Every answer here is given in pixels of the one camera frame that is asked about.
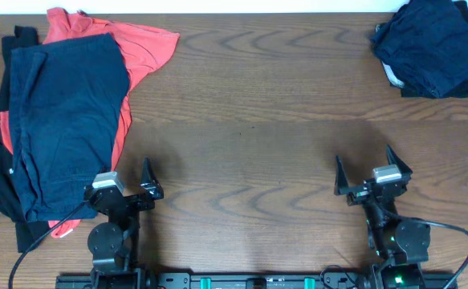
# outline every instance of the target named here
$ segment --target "wooden table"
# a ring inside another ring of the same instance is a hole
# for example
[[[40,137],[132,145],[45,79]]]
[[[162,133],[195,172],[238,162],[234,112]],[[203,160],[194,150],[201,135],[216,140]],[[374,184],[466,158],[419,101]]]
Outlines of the wooden table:
[[[414,170],[399,212],[468,229],[468,100],[403,99],[369,49],[391,14],[100,15],[181,32],[173,59],[131,97],[134,123],[118,171],[139,192],[144,156],[165,199],[143,214],[141,255],[158,270],[320,271],[360,268],[369,253],[362,208],[333,195],[334,156],[353,183],[385,165],[391,144]],[[0,16],[47,34],[45,16]],[[88,272],[90,229],[46,240],[17,288],[50,288]],[[430,270],[458,268],[459,233],[433,229]],[[0,214],[0,288],[18,253]],[[468,268],[459,283],[468,288]]]

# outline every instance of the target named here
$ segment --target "clothing pile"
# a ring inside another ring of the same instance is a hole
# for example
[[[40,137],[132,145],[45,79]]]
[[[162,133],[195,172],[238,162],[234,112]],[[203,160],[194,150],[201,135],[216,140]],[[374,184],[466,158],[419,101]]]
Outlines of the clothing pile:
[[[467,2],[410,0],[371,40],[401,96],[468,97]]]
[[[77,207],[98,172],[116,167],[132,123],[130,91],[169,61],[179,38],[61,8],[47,16],[43,45],[32,27],[2,39],[0,212],[16,223],[18,252]],[[95,215],[84,207],[74,218]]]

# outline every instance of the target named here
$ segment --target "sleeve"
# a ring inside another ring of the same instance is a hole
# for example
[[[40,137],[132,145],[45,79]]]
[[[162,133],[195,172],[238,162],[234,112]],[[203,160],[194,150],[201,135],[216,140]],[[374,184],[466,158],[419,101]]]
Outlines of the sleeve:
[[[171,59],[180,37],[178,33],[127,23],[120,24],[120,32],[114,36],[124,56],[130,89]]]
[[[50,28],[43,44],[67,39],[67,32],[70,30],[67,12],[63,8],[51,8],[47,11],[47,18]]]

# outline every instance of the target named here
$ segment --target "dark blue clothing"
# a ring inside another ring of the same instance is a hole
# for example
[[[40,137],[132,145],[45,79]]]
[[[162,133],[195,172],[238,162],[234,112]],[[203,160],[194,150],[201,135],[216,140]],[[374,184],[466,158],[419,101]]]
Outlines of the dark blue clothing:
[[[441,98],[468,79],[468,22],[451,0],[411,0],[372,38],[398,79]]]
[[[9,110],[10,52],[18,47],[31,47],[38,44],[38,32],[33,27],[16,26],[14,28],[14,36],[4,36],[2,38],[2,55],[5,70],[2,77],[2,86],[0,87],[0,112]],[[12,155],[3,145],[2,137],[0,136],[0,213],[9,217],[15,223],[18,252],[22,253],[37,238],[45,234],[50,227],[46,221],[26,222],[18,195],[10,179],[11,168]]]
[[[111,35],[13,50],[12,180],[27,221],[64,218],[83,201],[84,186],[111,167],[128,87]],[[73,218],[95,216],[84,207]]]

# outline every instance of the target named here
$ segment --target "black cable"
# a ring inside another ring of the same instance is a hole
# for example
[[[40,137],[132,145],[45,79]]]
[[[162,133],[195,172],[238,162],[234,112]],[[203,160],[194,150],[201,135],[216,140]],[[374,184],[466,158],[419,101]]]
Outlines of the black cable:
[[[380,210],[382,210],[384,212],[384,214],[388,215],[391,218],[395,218],[395,219],[398,219],[398,220],[406,220],[406,221],[416,222],[416,223],[423,224],[423,225],[436,226],[436,227],[443,228],[443,229],[456,230],[458,232],[464,233],[468,237],[468,230],[466,230],[464,228],[461,228],[459,226],[453,226],[453,225],[444,224],[444,223],[440,223],[440,222],[426,221],[426,220],[421,220],[421,219],[417,219],[417,218],[403,217],[403,216],[401,216],[399,214],[389,212],[386,208],[382,207],[381,204],[378,201],[376,201],[376,206],[378,206],[378,208]],[[453,276],[448,280],[448,282],[444,285],[444,287],[442,287],[442,289],[448,289],[450,287],[451,283],[454,282],[457,279],[457,277],[464,271],[464,269],[466,269],[467,265],[468,265],[468,254],[467,254],[467,257],[464,260],[464,262],[462,262],[462,265],[458,268],[458,270],[455,272],[455,274],[453,274]]]
[[[66,217],[64,217],[64,219],[60,220],[59,223],[55,226],[53,226],[51,229],[49,229],[45,234],[43,234],[41,237],[37,238],[37,240],[35,240],[35,242],[32,243],[31,246],[29,246],[21,256],[19,256],[18,258],[18,261],[16,261],[14,267],[12,267],[12,270],[10,271],[10,275],[9,275],[9,289],[13,289],[12,288],[12,283],[14,281],[14,275],[16,274],[16,270],[18,269],[19,267],[19,264],[21,264],[21,262],[23,261],[23,259],[25,258],[25,256],[31,251],[33,250],[47,235],[49,235],[51,232],[53,232],[55,229],[59,228],[65,221],[69,220],[69,218],[71,218],[74,214],[76,214],[80,209],[83,208],[83,206],[87,204],[87,201],[83,201],[82,203],[80,203],[79,206],[77,206],[74,210],[72,210]]]
[[[323,286],[325,286],[327,289],[334,289],[334,288],[330,287],[329,285],[327,285],[326,282],[324,282],[324,273],[326,271],[328,271],[328,269],[331,269],[333,267],[335,267],[335,268],[339,269],[341,272],[343,272],[346,275],[346,277],[348,277],[348,280],[355,285],[353,287],[349,287],[348,289],[353,289],[353,288],[356,287],[355,280],[353,280],[353,278],[348,274],[348,272],[346,272],[346,270],[343,267],[339,266],[339,265],[328,265],[328,266],[326,266],[326,268],[324,268],[321,271],[321,273],[319,273],[319,280],[321,280],[321,282],[323,282]]]

